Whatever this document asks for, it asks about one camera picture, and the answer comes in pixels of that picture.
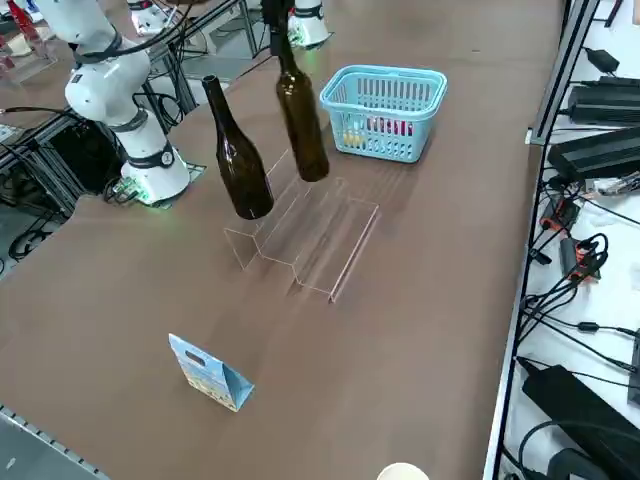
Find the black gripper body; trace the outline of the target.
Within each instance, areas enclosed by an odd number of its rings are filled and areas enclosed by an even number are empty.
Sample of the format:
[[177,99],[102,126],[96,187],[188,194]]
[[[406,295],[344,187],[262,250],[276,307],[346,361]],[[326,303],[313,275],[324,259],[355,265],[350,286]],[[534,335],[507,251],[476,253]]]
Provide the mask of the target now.
[[265,24],[280,24],[294,7],[294,0],[261,0],[260,3]]

